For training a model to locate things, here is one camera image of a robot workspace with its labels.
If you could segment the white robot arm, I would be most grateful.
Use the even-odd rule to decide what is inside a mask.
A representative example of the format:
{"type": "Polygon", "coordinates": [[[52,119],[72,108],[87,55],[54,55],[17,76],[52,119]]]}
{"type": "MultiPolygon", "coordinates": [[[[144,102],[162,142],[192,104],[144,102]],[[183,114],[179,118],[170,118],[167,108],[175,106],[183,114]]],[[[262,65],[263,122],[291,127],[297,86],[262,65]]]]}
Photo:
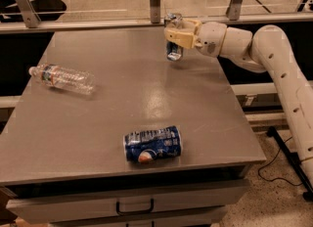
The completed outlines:
{"type": "Polygon", "coordinates": [[[313,88],[282,29],[270,24],[251,32],[224,23],[173,19],[165,26],[164,36],[175,47],[168,55],[171,61],[181,58],[182,49],[195,48],[205,56],[226,58],[252,72],[268,72],[286,114],[300,165],[313,183],[313,88]]]}

